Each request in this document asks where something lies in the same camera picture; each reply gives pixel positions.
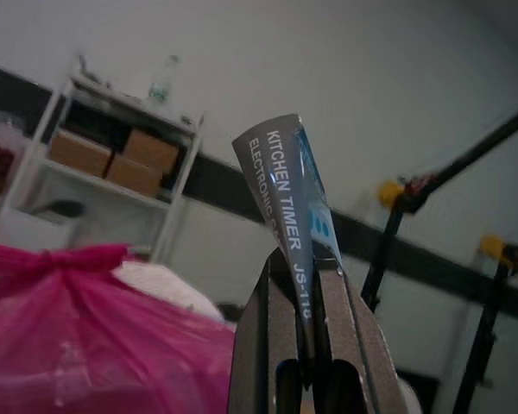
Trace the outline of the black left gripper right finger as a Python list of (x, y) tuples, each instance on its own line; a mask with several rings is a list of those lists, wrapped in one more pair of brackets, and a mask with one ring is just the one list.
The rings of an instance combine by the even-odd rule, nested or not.
[(335, 260), (318, 260), (318, 413), (403, 413), (405, 399), (379, 325)]

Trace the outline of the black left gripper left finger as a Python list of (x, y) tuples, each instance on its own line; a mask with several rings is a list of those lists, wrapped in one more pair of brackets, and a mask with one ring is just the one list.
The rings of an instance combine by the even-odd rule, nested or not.
[(283, 254), (271, 254), (237, 322), (227, 411), (299, 413), (310, 310)]

